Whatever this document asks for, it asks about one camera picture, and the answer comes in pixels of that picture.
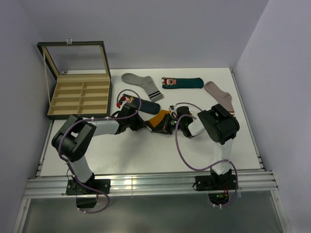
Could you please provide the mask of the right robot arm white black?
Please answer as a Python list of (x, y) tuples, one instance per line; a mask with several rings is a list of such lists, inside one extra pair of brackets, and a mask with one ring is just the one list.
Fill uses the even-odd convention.
[(211, 186), (221, 189), (227, 183), (227, 176), (232, 174), (234, 166), (230, 162), (233, 140), (240, 130), (236, 118), (220, 104), (210, 110), (199, 110), (194, 117), (185, 106), (172, 105), (168, 111), (161, 110), (155, 117), (147, 121), (153, 133), (168, 134), (180, 130), (186, 138), (194, 138), (206, 132), (214, 142), (214, 155), (211, 170)]

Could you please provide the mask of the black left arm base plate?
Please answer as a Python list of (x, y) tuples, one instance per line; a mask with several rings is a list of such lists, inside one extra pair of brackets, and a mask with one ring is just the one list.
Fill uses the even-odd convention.
[[(110, 180), (109, 179), (101, 179), (94, 180), (95, 184), (92, 186), (93, 189), (99, 190), (105, 194), (109, 194), (110, 190)], [(89, 190), (87, 188), (82, 187), (75, 180), (69, 180), (66, 188), (67, 196), (75, 196), (75, 195), (95, 195), (99, 194), (99, 192), (95, 192), (93, 190)]]

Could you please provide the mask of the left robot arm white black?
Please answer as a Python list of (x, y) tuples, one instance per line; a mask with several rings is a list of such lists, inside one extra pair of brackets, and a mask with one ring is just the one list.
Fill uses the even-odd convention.
[(89, 168), (85, 153), (93, 137), (100, 135), (118, 135), (128, 128), (138, 131), (146, 127), (138, 108), (126, 103), (116, 116), (104, 118), (85, 118), (71, 115), (52, 139), (61, 160), (65, 161), (74, 178), (79, 180), (77, 188), (84, 194), (94, 190), (94, 173)]

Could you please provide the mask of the mustard yellow sock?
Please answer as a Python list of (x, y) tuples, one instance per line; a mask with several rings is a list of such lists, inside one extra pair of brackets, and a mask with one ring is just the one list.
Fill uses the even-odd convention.
[(170, 111), (169, 110), (160, 110), (156, 116), (149, 119), (148, 121), (151, 123), (151, 125), (154, 128), (161, 123), (161, 121), (164, 119), (166, 114), (170, 114)]

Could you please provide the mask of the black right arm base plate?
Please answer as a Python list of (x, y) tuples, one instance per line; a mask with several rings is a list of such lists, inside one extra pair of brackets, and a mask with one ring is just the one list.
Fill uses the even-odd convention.
[(235, 190), (237, 187), (237, 179), (235, 175), (204, 175), (195, 177), (196, 191), (221, 191)]

